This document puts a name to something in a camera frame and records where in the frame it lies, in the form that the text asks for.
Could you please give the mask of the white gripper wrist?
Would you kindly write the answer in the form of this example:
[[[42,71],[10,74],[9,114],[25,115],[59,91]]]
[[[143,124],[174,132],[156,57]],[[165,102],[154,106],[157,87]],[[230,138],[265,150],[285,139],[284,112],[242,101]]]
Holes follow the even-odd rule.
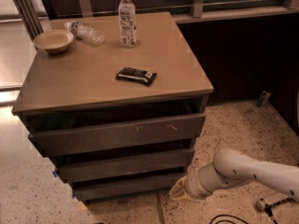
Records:
[[[169,196],[177,202],[198,202],[211,196],[214,191],[228,189],[233,180],[221,175],[210,163],[201,168],[191,168],[170,189]]]

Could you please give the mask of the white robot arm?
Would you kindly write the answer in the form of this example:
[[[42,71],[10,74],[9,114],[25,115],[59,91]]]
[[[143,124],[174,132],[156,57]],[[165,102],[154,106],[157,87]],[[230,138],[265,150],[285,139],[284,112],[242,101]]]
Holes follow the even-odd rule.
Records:
[[[259,161],[246,154],[224,148],[203,167],[192,167],[171,188],[175,201],[198,202],[219,189],[231,189],[255,181],[299,201],[299,168],[270,161]]]

